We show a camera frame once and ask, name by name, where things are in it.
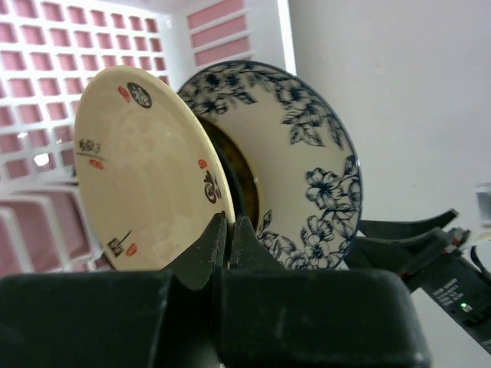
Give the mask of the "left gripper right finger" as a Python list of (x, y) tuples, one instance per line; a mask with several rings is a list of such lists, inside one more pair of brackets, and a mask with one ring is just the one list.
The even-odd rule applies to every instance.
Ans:
[(410, 293), (381, 270), (289, 271), (236, 220), (220, 278), (227, 367), (429, 367)]

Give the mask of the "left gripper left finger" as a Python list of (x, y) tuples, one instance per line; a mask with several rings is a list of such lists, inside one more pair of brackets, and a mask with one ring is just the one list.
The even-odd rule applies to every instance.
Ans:
[(18, 274), (1, 280), (3, 367), (218, 367), (213, 260), (162, 271)]

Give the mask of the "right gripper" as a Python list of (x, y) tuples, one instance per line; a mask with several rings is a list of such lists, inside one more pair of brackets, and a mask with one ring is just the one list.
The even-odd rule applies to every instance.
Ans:
[(395, 273), (410, 291), (429, 281), (443, 266), (461, 255), (471, 231), (446, 230), (458, 216), (450, 209), (441, 215), (412, 222), (363, 220), (345, 264), (351, 269), (380, 269)]

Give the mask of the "white blue floral plate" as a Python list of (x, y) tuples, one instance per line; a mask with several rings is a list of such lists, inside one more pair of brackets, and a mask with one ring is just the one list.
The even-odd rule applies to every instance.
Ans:
[(334, 269), (361, 220), (363, 185), (347, 130), (298, 77), (258, 61), (225, 61), (179, 89), (192, 112), (242, 151), (259, 188), (259, 242), (288, 269)]

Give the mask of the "cream plate with calligraphy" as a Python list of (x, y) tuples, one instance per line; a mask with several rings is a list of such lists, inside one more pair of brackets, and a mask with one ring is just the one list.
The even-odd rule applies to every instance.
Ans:
[(91, 79), (76, 113), (74, 164), (87, 219), (118, 271), (165, 268), (215, 214), (236, 220), (206, 131), (145, 70), (113, 66)]

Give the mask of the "yellow patterned plate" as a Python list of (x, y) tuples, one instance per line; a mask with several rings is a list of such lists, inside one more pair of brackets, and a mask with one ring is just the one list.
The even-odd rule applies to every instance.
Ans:
[(248, 216), (256, 230), (260, 215), (259, 188), (246, 158), (217, 125), (203, 117), (198, 117), (198, 121), (208, 134), (226, 174), (236, 216)]

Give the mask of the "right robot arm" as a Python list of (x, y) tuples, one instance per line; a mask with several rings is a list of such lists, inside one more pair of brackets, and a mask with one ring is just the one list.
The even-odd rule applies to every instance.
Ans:
[(412, 222), (361, 221), (344, 262), (350, 269), (395, 273), (410, 291), (422, 289), (485, 351), (490, 350), (490, 271), (471, 232), (450, 228), (451, 209)]

